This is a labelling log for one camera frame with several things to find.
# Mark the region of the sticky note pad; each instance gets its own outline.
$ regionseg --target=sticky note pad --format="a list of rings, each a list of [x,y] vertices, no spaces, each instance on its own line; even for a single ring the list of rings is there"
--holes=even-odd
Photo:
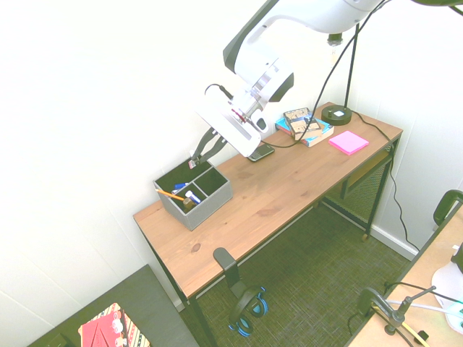
[[[359,149],[368,145],[368,141],[357,136],[353,132],[346,131],[329,140],[329,143],[347,155],[357,152]]]

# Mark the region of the smartphone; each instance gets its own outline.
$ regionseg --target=smartphone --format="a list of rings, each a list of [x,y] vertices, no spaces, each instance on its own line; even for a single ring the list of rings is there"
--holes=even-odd
[[[251,161],[258,161],[273,152],[275,152],[275,148],[264,143],[262,146],[257,147],[256,150],[247,158]]]

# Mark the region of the desk organizer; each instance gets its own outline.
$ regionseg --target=desk organizer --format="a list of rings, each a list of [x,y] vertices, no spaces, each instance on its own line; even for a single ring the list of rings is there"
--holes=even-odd
[[[189,184],[175,195],[185,198],[185,193],[191,190],[201,203],[186,211],[183,202],[159,194],[164,208],[189,230],[195,229],[207,217],[216,212],[225,202],[233,197],[230,181],[208,161],[196,165],[193,169],[184,161],[164,176],[153,181],[156,189],[165,192],[174,190],[175,184]]]

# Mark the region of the marker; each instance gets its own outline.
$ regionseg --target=marker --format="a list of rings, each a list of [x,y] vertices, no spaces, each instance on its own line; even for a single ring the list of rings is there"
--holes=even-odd
[[[185,197],[189,197],[196,205],[201,202],[201,200],[193,194],[191,190],[185,193]]]
[[[183,200],[184,200],[183,197],[178,197],[178,196],[173,195],[173,194],[171,194],[171,193],[165,192],[164,190],[156,189],[156,191],[157,191],[158,193],[164,194],[164,195],[166,195],[166,196],[168,196],[168,197],[173,197],[174,199],[178,199],[178,200],[180,200],[180,201],[183,201]]]
[[[189,182],[174,184],[174,188],[176,190],[180,190],[181,188],[185,187],[187,184],[189,184]]]

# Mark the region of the pen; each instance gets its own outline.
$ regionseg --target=pen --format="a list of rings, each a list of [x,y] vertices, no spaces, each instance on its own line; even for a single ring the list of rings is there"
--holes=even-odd
[[[181,200],[181,201],[183,201],[183,200],[184,200],[184,198],[183,198],[183,197],[178,197],[178,196],[176,196],[176,195],[173,195],[173,194],[171,194],[171,193],[165,192],[164,190],[156,189],[156,191],[157,191],[158,193],[161,193],[161,194],[167,195],[168,197],[173,197],[174,199],[178,199],[178,200]]]

